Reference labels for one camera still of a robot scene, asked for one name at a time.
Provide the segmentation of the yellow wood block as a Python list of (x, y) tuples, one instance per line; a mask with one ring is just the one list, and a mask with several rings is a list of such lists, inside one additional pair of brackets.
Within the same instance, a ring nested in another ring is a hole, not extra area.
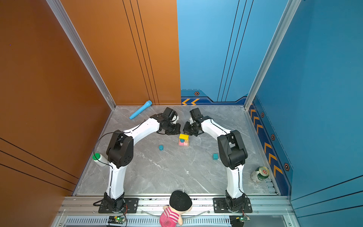
[(186, 134), (180, 134), (180, 135), (179, 135), (179, 139), (180, 139), (180, 140), (184, 140), (184, 141), (188, 141), (188, 140), (189, 140), (189, 135), (186, 135)]

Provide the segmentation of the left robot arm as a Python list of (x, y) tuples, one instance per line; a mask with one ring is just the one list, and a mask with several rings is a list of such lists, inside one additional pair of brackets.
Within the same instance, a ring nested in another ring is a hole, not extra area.
[(106, 150), (110, 168), (109, 183), (100, 202), (99, 213), (123, 213), (126, 211), (124, 200), (124, 181), (126, 169), (134, 156), (134, 145), (152, 133), (164, 132), (165, 135), (179, 135), (181, 125), (178, 114), (167, 107), (164, 112), (154, 114), (147, 120), (129, 130), (116, 130), (112, 133)]

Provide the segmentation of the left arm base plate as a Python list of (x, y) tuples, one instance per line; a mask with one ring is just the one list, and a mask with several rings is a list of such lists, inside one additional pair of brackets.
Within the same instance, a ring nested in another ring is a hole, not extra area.
[(113, 208), (105, 200), (100, 202), (98, 213), (119, 213), (119, 214), (135, 214), (139, 205), (139, 198), (124, 198), (121, 208)]

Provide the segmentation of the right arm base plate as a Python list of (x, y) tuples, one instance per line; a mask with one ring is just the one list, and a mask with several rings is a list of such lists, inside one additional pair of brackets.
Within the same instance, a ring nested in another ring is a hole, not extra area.
[(252, 213), (252, 204), (248, 197), (239, 197), (237, 199), (214, 198), (214, 213)]

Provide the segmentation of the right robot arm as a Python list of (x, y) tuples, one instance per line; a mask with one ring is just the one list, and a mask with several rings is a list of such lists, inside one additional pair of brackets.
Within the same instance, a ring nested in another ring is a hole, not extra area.
[(248, 153), (241, 133), (228, 130), (217, 124), (211, 117), (204, 116), (199, 108), (190, 111), (191, 118), (185, 123), (183, 132), (198, 136), (209, 134), (218, 143), (219, 157), (227, 169), (226, 204), (231, 212), (243, 211), (249, 204), (243, 190), (243, 168)]

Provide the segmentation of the dark pink wood block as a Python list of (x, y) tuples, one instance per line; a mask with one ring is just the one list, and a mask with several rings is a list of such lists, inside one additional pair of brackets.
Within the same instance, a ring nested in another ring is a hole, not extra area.
[(179, 146), (187, 146), (188, 147), (189, 144), (190, 144), (190, 141), (188, 140), (188, 141), (184, 141), (184, 143), (181, 143), (180, 140), (179, 140), (178, 144), (179, 144)]

